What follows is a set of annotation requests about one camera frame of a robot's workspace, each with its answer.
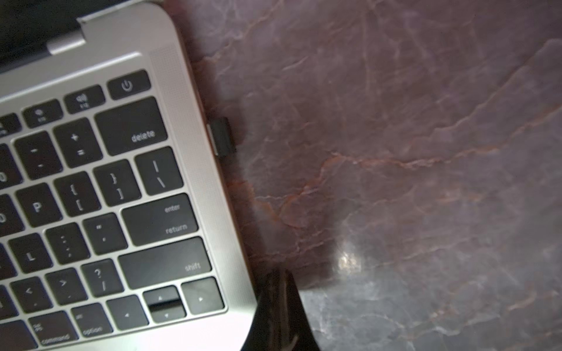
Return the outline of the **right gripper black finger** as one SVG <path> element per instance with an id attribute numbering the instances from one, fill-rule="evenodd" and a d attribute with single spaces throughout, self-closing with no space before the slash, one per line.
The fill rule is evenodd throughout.
<path id="1" fill-rule="evenodd" d="M 258 305 L 243 350 L 297 351 L 320 348 L 313 336 L 294 276 L 271 271 L 261 285 Z"/>

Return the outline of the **silver laptop computer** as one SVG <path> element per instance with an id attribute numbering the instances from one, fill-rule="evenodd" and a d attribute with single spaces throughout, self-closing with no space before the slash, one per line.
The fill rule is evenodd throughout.
<path id="1" fill-rule="evenodd" d="M 218 147 L 161 1 L 3 1 L 1 349 L 242 349 Z"/>

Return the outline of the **black usb mouse receiver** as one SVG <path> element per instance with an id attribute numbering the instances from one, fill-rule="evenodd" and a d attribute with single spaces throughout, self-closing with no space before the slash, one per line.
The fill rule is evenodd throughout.
<path id="1" fill-rule="evenodd" d="M 212 118 L 207 123 L 207 130 L 217 158 L 222 159 L 237 152 L 231 124 L 227 118 Z"/>

